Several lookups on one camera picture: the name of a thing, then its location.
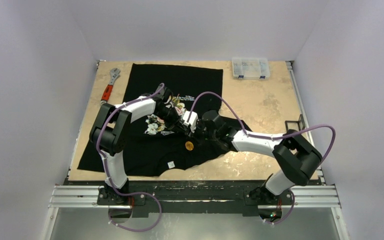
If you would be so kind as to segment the black floral print t-shirt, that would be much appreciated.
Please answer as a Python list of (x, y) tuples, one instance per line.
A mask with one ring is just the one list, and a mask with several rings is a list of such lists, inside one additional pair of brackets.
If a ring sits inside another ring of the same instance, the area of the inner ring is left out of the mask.
[[(173, 92), (179, 114), (193, 110), (199, 116), (222, 106), (223, 70), (181, 65), (133, 64), (123, 102), (153, 94), (164, 84)], [(169, 130), (155, 115), (135, 120), (128, 127), (123, 150), (124, 169), (129, 176), (158, 177), (170, 169), (187, 170), (226, 153), (215, 142), (190, 141), (184, 133)]]

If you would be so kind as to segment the orange yellow round brooch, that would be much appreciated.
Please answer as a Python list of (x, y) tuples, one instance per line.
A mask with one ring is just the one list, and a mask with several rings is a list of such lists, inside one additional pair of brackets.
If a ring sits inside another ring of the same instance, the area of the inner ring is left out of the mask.
[(194, 144), (191, 141), (186, 141), (184, 146), (185, 146), (185, 148), (188, 151), (193, 151), (194, 150)]

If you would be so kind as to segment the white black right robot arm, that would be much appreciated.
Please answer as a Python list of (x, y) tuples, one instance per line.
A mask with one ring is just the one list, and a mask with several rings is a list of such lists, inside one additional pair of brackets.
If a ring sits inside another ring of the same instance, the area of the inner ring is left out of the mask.
[(274, 158), (280, 170), (258, 190), (268, 204), (295, 185), (306, 186), (323, 159), (320, 152), (293, 129), (274, 135), (244, 128), (238, 130), (228, 125), (215, 110), (205, 112), (202, 117), (189, 112), (183, 120), (192, 137), (214, 142), (223, 151), (252, 152)]

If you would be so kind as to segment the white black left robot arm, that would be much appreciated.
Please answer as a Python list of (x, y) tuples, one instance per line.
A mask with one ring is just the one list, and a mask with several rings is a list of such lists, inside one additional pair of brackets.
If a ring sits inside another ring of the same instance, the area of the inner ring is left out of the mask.
[(126, 203), (132, 195), (126, 187), (128, 177), (123, 159), (131, 124), (154, 114), (164, 121), (168, 130), (182, 134), (188, 132), (182, 117), (171, 105), (172, 98), (172, 91), (161, 83), (152, 94), (144, 94), (118, 105), (105, 103), (99, 110), (89, 140), (101, 157), (106, 175), (105, 183), (112, 188), (109, 197), (116, 204)]

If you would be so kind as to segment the clear plastic organizer box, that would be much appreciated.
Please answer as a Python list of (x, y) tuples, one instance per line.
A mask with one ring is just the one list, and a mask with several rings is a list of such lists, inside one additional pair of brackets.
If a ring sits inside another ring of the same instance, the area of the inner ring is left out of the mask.
[(231, 64), (235, 79), (265, 80), (271, 76), (267, 58), (233, 57)]

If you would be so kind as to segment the black open display case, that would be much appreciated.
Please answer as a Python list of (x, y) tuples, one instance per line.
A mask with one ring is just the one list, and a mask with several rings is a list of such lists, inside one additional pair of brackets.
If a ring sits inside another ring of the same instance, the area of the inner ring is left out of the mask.
[(306, 128), (303, 114), (300, 114), (297, 120), (285, 120), (284, 124), (287, 132), (289, 130), (301, 131)]

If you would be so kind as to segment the aluminium black mounting rail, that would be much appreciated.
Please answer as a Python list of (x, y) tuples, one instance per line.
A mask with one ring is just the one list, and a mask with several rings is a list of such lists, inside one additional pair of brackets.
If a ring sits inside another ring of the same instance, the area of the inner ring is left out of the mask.
[(118, 196), (101, 182), (56, 186), (50, 208), (103, 208), (132, 213), (135, 218), (150, 213), (241, 214), (244, 217), (286, 216), (294, 208), (339, 208), (333, 185), (295, 186), (280, 196), (264, 196), (260, 181), (131, 181), (138, 195)]

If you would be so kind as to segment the red handled adjustable wrench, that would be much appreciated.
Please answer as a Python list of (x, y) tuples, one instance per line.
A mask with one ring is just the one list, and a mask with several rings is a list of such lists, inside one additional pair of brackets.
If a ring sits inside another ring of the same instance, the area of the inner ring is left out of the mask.
[(119, 68), (113, 68), (109, 71), (110, 81), (102, 94), (102, 97), (100, 99), (100, 105), (103, 105), (108, 102), (111, 96), (114, 84), (116, 80), (120, 77), (120, 73), (121, 73), (121, 70)]

